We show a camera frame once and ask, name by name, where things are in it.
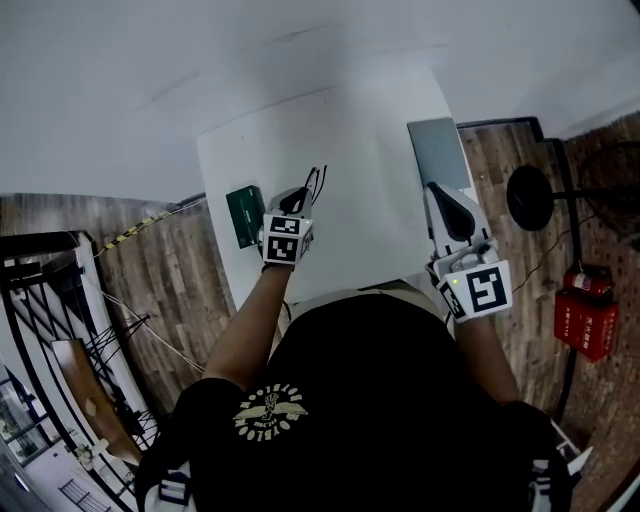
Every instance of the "red box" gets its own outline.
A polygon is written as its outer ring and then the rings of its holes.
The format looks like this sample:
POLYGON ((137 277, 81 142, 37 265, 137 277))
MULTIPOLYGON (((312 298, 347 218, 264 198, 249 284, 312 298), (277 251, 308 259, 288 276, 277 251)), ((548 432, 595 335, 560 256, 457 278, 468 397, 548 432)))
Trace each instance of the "red box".
POLYGON ((556 293, 553 334, 592 362, 609 354, 618 321, 618 304, 602 304, 574 290, 556 293))

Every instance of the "logo print on shirt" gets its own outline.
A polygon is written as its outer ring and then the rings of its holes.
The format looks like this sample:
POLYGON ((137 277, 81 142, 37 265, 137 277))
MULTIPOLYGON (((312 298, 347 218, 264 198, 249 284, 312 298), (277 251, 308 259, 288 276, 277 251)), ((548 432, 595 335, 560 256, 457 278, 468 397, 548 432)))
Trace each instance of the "logo print on shirt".
POLYGON ((282 431, 289 430, 293 421, 308 413, 296 402, 302 400, 298 388, 289 384, 280 384, 259 389, 249 395, 248 402, 242 402, 243 409, 233 419, 238 428, 238 435, 246 436, 249 441, 271 441, 282 431))

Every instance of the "person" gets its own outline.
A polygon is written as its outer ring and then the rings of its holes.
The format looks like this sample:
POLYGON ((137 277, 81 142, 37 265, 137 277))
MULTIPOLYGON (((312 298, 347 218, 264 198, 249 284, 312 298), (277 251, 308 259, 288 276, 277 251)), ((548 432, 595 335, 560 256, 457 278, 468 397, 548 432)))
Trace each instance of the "person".
POLYGON ((182 392, 137 471, 140 510, 569 509, 555 431, 519 401, 488 317, 454 341, 391 283, 294 313, 270 358, 291 273, 263 269, 182 392))

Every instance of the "black fan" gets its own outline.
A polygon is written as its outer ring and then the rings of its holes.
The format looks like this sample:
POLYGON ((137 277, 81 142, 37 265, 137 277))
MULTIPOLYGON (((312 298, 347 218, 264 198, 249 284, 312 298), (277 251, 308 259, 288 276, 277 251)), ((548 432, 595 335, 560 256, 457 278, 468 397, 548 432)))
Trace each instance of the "black fan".
MULTIPOLYGON (((640 142, 618 142, 590 155, 578 169, 579 189, 602 222, 620 240, 640 251, 640 142)), ((566 199, 553 192, 542 171, 525 165, 509 178, 507 205, 516 223, 528 231, 544 228, 553 214, 553 202, 566 199)))

